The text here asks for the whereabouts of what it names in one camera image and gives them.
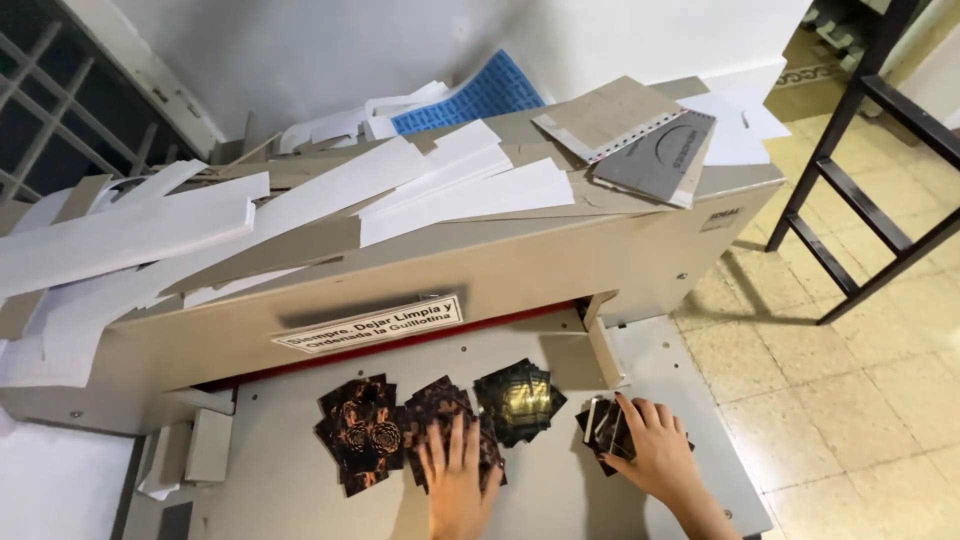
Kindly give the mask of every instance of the tiled floor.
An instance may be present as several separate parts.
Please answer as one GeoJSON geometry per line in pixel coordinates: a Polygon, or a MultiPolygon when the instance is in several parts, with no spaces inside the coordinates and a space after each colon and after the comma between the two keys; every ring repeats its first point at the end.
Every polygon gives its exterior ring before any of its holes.
{"type": "MultiPolygon", "coordinates": [[[[831,326],[840,290],[793,234],[763,253],[828,115],[766,141],[787,185],[674,311],[774,531],[960,538],[960,236],[831,326]]],[[[857,118],[834,154],[915,239],[960,205],[960,173],[857,118]]],[[[856,280],[893,256],[828,186],[801,215],[856,280]]]]}

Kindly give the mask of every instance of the right hand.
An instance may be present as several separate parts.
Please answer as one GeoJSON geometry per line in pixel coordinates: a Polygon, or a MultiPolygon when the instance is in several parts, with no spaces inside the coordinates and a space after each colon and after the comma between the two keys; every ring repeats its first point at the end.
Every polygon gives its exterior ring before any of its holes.
{"type": "Polygon", "coordinates": [[[650,400],[637,398],[630,402],[617,392],[616,401],[623,409],[634,439],[636,457],[627,461],[613,454],[602,454],[601,458],[671,509],[691,497],[704,495],[706,488],[693,462],[680,418],[666,405],[650,400]]]}

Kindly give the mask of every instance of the left hand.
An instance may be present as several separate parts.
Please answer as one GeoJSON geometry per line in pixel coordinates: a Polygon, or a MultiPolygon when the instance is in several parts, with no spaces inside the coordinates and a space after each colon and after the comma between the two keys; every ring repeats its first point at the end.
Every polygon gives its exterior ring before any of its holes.
{"type": "Polygon", "coordinates": [[[490,519],[503,478],[493,467],[480,493],[480,422],[470,423],[464,452],[464,415],[453,419],[449,460],[436,422],[426,430],[430,450],[420,443],[417,452],[430,489],[430,540],[476,540],[490,519]]]}

